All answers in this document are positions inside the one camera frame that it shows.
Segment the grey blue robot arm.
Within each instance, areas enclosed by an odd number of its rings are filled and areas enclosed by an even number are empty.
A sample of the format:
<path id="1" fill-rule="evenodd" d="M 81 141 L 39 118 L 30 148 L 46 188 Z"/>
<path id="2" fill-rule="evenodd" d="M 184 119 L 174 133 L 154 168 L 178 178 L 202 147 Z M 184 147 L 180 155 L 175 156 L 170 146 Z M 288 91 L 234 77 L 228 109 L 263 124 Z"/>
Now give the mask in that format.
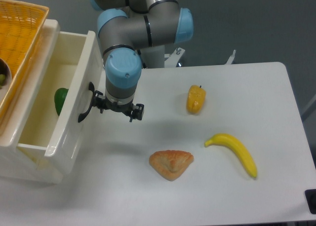
<path id="1" fill-rule="evenodd" d="M 106 73 L 105 91 L 89 84 L 89 106 L 141 120 L 143 104 L 133 104 L 143 62 L 138 51 L 188 41 L 194 33 L 189 9 L 178 0 L 90 0 L 101 14 L 97 35 Z"/>

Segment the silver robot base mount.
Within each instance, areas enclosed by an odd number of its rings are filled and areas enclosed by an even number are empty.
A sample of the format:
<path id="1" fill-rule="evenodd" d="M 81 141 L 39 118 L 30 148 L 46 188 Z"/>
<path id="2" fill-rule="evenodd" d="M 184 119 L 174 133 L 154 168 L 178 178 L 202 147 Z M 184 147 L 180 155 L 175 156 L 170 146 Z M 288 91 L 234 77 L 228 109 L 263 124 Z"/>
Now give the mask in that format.
<path id="1" fill-rule="evenodd" d="M 144 69 L 181 67 L 181 58 L 185 49 L 176 48 L 172 53 L 165 53 L 165 46 L 156 46 L 137 50 Z"/>

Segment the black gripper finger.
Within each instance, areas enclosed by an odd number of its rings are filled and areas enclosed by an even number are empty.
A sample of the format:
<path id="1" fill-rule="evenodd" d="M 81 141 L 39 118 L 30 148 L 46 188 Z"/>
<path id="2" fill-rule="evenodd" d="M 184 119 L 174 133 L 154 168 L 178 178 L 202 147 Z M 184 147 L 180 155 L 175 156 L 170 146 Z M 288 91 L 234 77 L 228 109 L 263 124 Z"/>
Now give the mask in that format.
<path id="1" fill-rule="evenodd" d="M 94 98 L 93 98 L 93 107 L 96 107 L 97 109 L 99 109 L 100 113 L 103 113 L 104 111 L 103 103 L 104 103 L 103 93 L 98 90 L 95 90 Z"/>
<path id="2" fill-rule="evenodd" d="M 130 113 L 130 120 L 129 122 L 132 122 L 133 120 L 139 120 L 141 121 L 143 119 L 144 114 L 144 105 L 143 104 L 132 104 L 131 106 L 131 113 Z"/>

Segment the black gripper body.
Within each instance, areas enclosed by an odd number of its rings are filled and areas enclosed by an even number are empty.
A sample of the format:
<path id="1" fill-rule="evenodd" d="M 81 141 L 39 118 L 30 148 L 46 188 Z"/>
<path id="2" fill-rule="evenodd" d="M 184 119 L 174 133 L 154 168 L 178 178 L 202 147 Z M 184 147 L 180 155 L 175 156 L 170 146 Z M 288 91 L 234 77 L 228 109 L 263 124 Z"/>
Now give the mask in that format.
<path id="1" fill-rule="evenodd" d="M 112 110 L 117 113 L 131 114 L 133 110 L 133 101 L 122 105 L 118 102 L 111 102 L 108 98 L 106 98 L 103 104 L 103 109 Z"/>

